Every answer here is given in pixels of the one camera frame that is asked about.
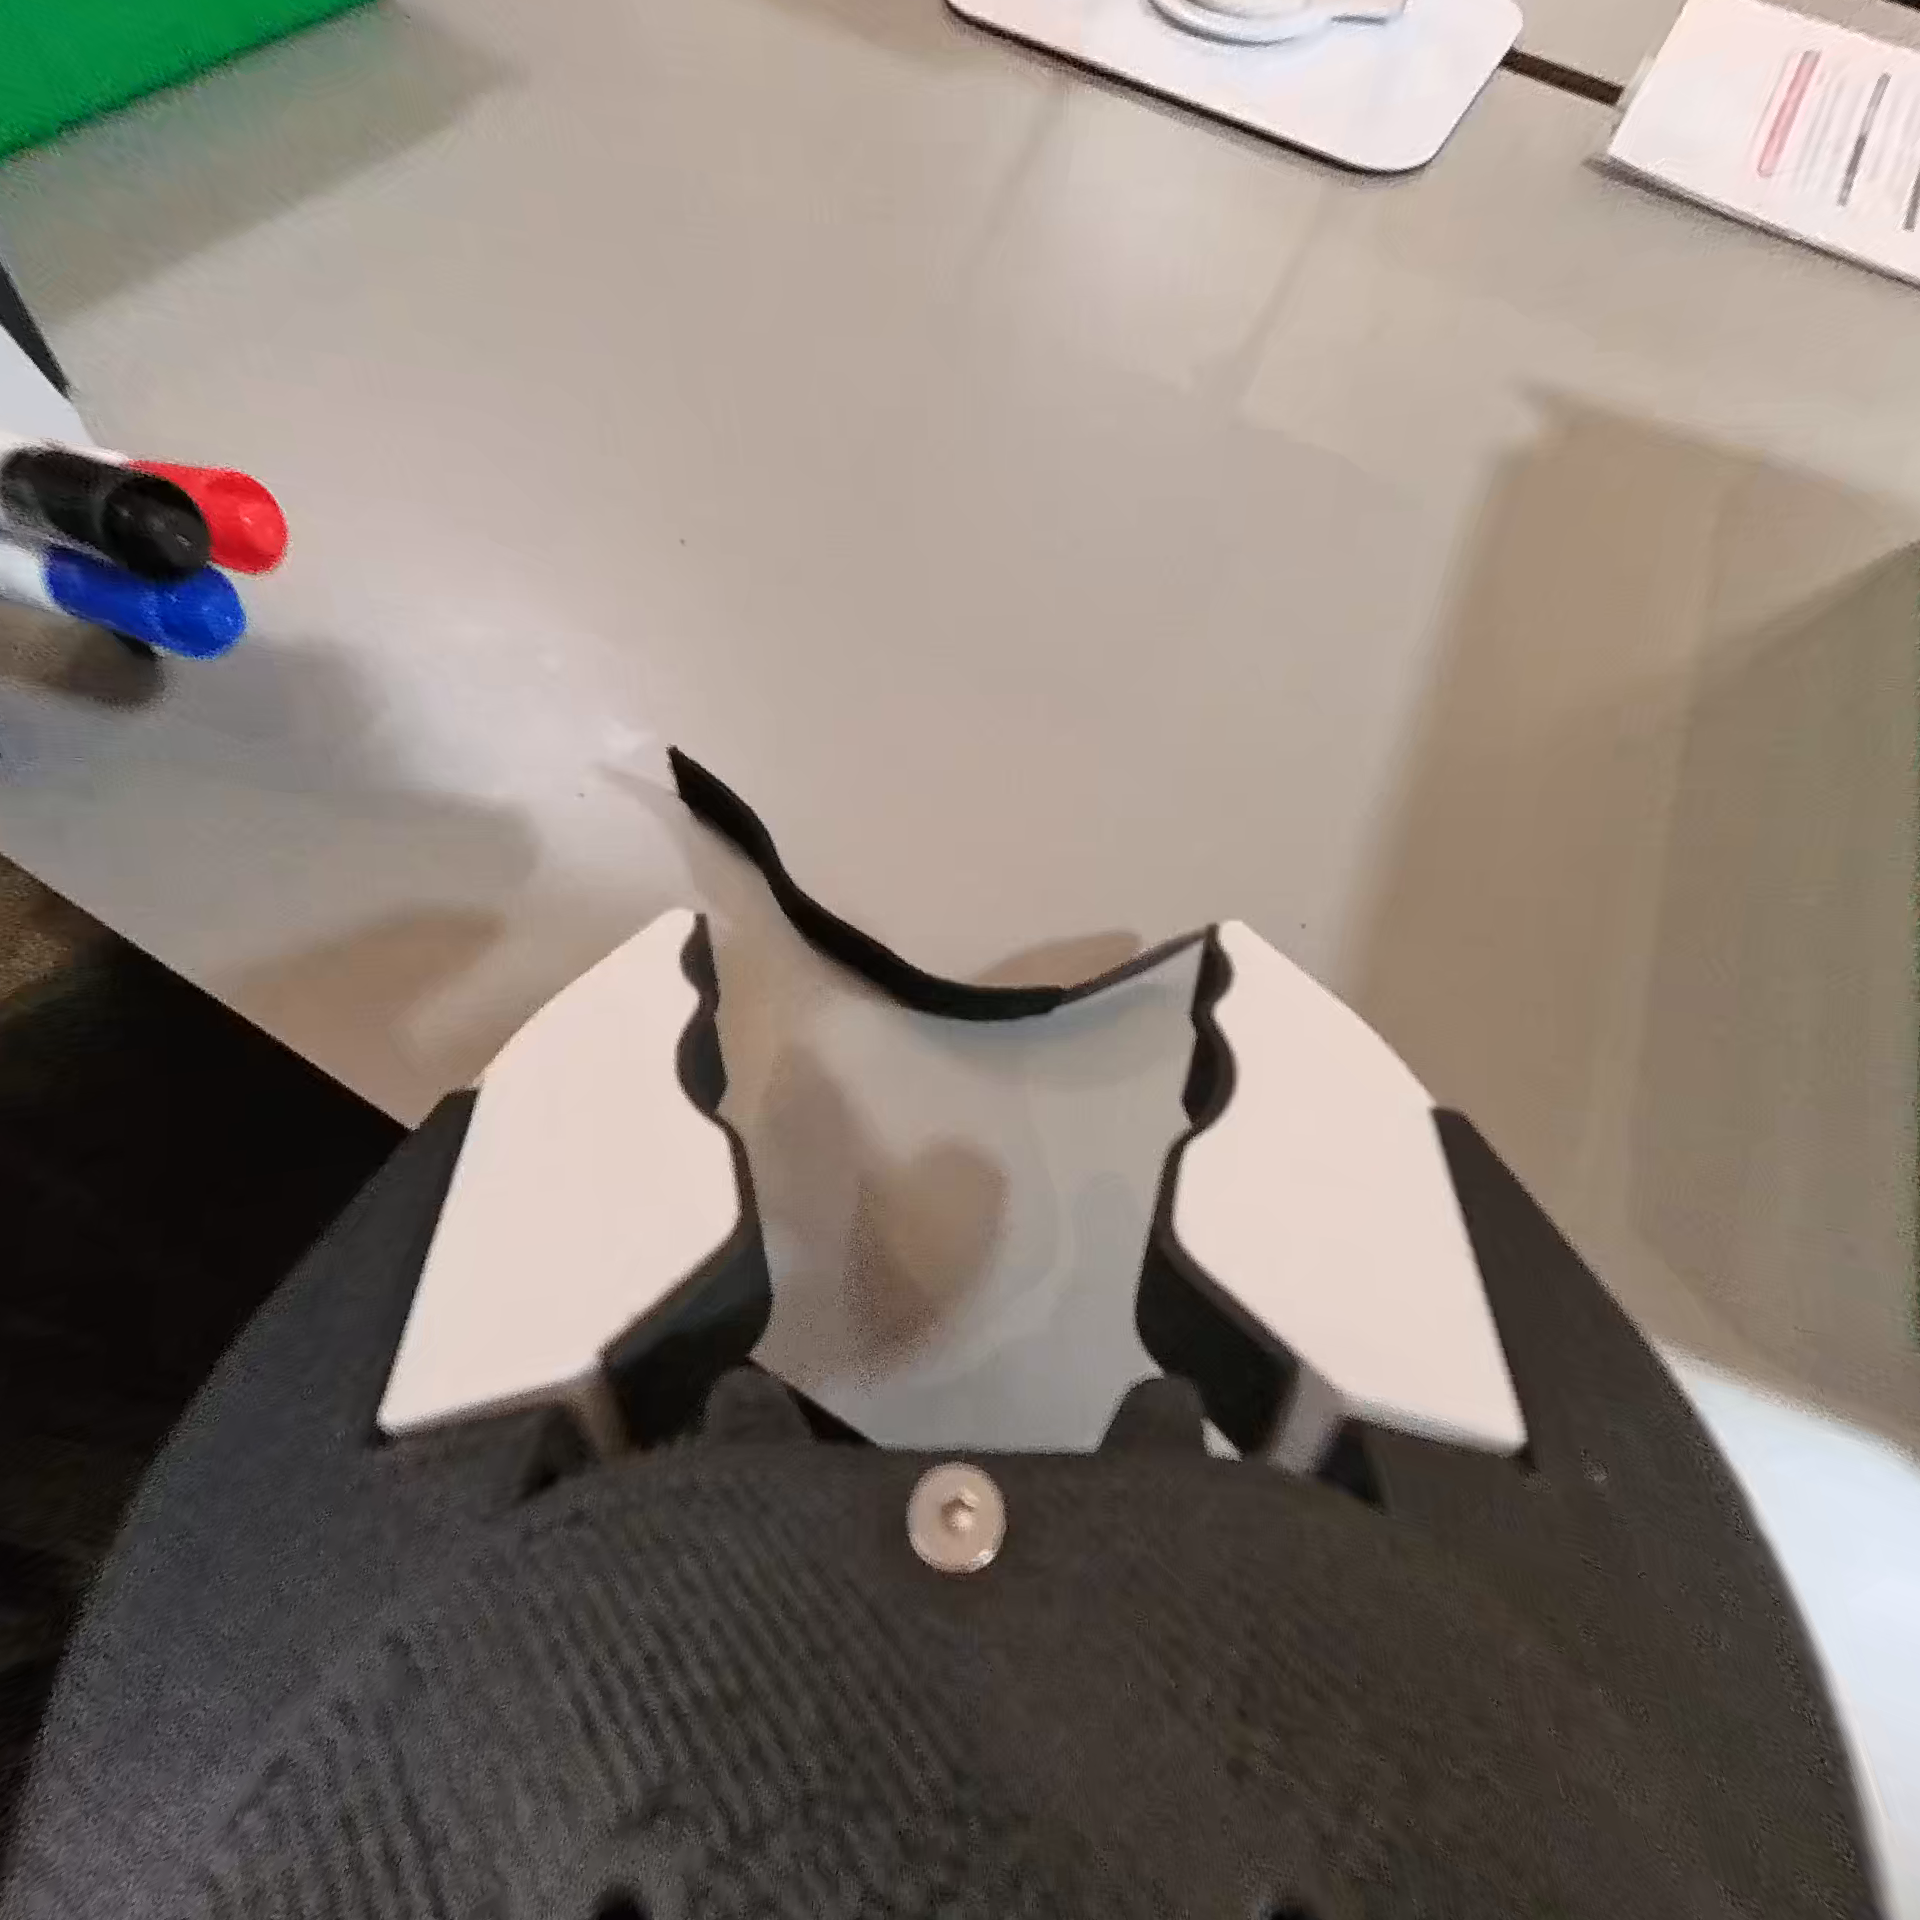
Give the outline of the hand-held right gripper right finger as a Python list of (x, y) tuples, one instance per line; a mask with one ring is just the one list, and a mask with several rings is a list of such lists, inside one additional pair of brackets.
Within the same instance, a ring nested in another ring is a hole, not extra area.
[(1208, 1444), (1330, 1477), (1368, 1435), (1500, 1464), (1526, 1416), (1421, 1076), (1249, 922), (1199, 941), (1187, 1128), (1138, 1335)]

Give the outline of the black dry erase marker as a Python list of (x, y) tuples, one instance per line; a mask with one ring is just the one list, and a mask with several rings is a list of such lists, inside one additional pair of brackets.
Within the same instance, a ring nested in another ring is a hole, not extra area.
[(13, 540), (57, 544), (148, 582), (210, 567), (203, 512), (179, 484), (66, 444), (0, 446), (0, 524)]

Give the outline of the red dry erase marker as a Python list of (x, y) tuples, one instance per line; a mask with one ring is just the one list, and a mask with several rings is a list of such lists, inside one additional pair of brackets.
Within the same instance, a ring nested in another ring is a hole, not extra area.
[(276, 492), (236, 473), (203, 463), (129, 458), (129, 466), (168, 479), (203, 518), (210, 567), (232, 575), (272, 575), (286, 557), (286, 518)]

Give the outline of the white printed paper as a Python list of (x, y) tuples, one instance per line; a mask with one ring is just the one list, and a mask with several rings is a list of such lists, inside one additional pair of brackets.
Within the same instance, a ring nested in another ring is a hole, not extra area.
[(1896, 9), (1689, 0), (1596, 167), (1905, 287), (1920, 285), (1920, 52)]

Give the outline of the green plastic bin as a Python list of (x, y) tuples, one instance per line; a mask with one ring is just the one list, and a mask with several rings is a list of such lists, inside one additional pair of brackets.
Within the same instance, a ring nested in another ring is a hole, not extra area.
[(356, 13), (406, 16), (406, 4), (3, 0), (0, 157), (31, 150), (73, 126)]

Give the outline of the white flat pad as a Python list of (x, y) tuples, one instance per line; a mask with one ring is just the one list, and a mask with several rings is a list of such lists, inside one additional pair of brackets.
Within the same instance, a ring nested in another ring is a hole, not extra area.
[(1523, 38), (1511, 0), (951, 0), (948, 13), (1382, 180), (1438, 157)]

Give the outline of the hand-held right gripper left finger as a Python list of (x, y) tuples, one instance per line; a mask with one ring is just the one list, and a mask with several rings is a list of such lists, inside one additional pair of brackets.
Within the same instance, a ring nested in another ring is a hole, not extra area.
[(567, 1413), (597, 1452), (695, 1427), (777, 1305), (721, 1101), (711, 921), (673, 906), (475, 1079), (382, 1435), (537, 1408)]

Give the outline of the blue dry erase marker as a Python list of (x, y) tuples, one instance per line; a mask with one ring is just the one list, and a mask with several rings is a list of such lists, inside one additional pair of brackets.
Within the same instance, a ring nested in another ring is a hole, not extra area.
[(246, 636), (246, 607), (212, 567), (148, 582), (66, 544), (0, 540), (0, 597), (179, 662), (217, 662)]

